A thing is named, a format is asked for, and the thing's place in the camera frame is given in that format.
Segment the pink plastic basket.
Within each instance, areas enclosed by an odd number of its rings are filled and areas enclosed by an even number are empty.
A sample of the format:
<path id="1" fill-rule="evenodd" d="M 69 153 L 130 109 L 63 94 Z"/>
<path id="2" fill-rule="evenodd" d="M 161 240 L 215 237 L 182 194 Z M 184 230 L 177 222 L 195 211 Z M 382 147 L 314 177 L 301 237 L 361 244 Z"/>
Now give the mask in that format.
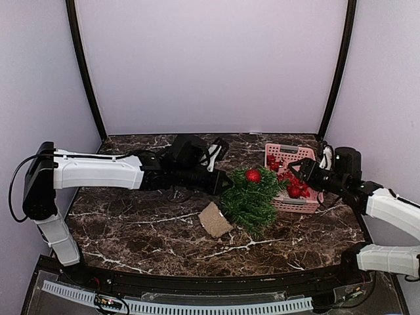
<path id="1" fill-rule="evenodd" d="M 320 206 L 319 201 L 324 200 L 322 193 L 311 189 L 288 168 L 291 162 L 303 158 L 315 160 L 314 150 L 285 144 L 267 143 L 265 145 L 264 166 L 275 172 L 278 181 L 286 186 L 272 200 L 272 205 L 279 211 L 313 214 Z"/>

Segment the small green christmas tree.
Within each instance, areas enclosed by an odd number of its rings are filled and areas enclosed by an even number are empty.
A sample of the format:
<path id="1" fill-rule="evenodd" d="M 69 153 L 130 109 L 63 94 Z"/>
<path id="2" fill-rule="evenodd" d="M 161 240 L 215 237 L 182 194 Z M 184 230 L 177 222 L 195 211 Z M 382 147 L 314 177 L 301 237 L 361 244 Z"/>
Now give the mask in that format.
<path id="1" fill-rule="evenodd" d="M 211 202 L 198 215 L 201 226 L 213 238 L 219 238 L 234 228 L 260 237 L 278 216 L 272 200 L 285 185 L 278 181 L 275 172 L 265 167 L 256 168 L 262 179 L 248 182 L 245 172 L 251 168 L 237 168 L 231 174 L 234 187 L 221 194 L 218 202 Z"/>

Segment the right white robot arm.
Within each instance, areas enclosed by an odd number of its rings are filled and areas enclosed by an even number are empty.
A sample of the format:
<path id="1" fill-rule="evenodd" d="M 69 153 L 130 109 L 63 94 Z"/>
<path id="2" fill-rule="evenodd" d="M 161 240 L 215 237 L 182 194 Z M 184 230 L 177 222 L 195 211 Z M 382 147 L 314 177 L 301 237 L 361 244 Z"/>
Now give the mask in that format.
<path id="1" fill-rule="evenodd" d="M 335 279 L 350 284 L 360 271 L 381 271 L 419 281 L 419 204 L 382 184 L 363 180 L 362 155 L 325 146 L 321 161 L 305 157 L 287 167 L 317 192 L 335 194 L 367 222 L 369 241 L 343 253 Z"/>

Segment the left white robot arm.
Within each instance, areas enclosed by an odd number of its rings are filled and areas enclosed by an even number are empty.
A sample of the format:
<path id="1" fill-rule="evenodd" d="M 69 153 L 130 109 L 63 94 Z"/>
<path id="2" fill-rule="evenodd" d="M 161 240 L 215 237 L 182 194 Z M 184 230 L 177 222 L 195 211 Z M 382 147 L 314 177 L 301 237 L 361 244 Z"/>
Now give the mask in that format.
<path id="1" fill-rule="evenodd" d="M 167 147 L 153 152 L 137 149 L 120 155 L 83 154 L 59 150 L 44 142 L 26 159 L 22 210 L 33 221 L 58 262 L 78 286 L 93 280 L 83 255 L 56 203 L 59 190 L 118 189 L 155 192 L 182 187 L 219 196 L 233 187 L 225 171 L 215 164 L 229 144 L 217 138 L 212 144 L 194 135 L 178 135 Z"/>

